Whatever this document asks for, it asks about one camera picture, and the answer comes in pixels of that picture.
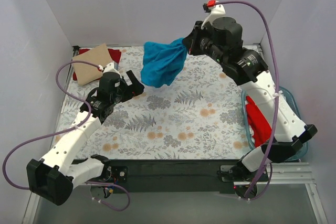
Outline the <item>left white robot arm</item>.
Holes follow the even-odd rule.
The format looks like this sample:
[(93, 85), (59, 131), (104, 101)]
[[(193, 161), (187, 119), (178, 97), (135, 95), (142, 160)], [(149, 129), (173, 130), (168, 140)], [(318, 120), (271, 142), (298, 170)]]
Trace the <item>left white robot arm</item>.
[(131, 84), (116, 72), (105, 72), (97, 88), (89, 92), (71, 128), (40, 160), (32, 159), (26, 169), (31, 192), (62, 205), (74, 188), (91, 180), (106, 182), (112, 177), (107, 157), (95, 154), (79, 164), (73, 161), (84, 143), (97, 131), (114, 107), (141, 95), (144, 85), (131, 70)]

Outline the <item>blue t shirt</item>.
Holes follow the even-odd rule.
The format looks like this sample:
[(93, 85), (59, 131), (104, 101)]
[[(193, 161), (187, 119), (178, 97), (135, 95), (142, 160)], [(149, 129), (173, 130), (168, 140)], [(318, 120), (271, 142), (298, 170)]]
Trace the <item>blue t shirt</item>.
[(147, 86), (160, 88), (170, 86), (182, 71), (187, 56), (187, 48), (182, 38), (170, 44), (148, 41), (144, 44), (141, 81)]

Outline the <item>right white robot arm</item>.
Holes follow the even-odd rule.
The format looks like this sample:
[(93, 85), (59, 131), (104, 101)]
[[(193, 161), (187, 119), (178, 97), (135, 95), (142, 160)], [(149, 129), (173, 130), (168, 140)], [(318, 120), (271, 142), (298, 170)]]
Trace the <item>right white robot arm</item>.
[(273, 137), (222, 173), (231, 180), (248, 181), (257, 174), (264, 156), (267, 156), (266, 164), (288, 160), (312, 139), (317, 128), (298, 118), (283, 96), (276, 92), (276, 85), (261, 55), (243, 47), (242, 32), (242, 26), (231, 17), (220, 17), (211, 23), (196, 21), (182, 43), (190, 55), (207, 55), (218, 63), (223, 73), (253, 100), (268, 124), (277, 119)]

